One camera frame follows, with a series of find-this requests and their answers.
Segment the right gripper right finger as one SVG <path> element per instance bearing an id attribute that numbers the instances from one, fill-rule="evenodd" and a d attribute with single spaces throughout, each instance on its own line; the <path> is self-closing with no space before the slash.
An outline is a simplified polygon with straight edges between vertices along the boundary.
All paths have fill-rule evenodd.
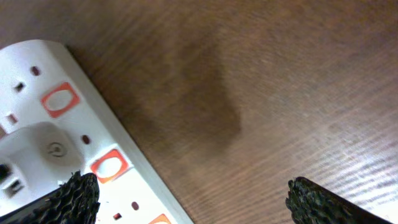
<path id="1" fill-rule="evenodd" d="M 390 224 L 305 177 L 288 181 L 285 205 L 294 223 Z"/>

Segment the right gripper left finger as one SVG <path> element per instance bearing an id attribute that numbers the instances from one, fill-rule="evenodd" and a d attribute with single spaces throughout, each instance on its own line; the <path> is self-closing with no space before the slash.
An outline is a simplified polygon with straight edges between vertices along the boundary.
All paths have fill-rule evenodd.
<path id="1" fill-rule="evenodd" d="M 1 216 L 3 224 L 94 224 L 101 203 L 93 173 L 76 171 L 56 190 Z"/>

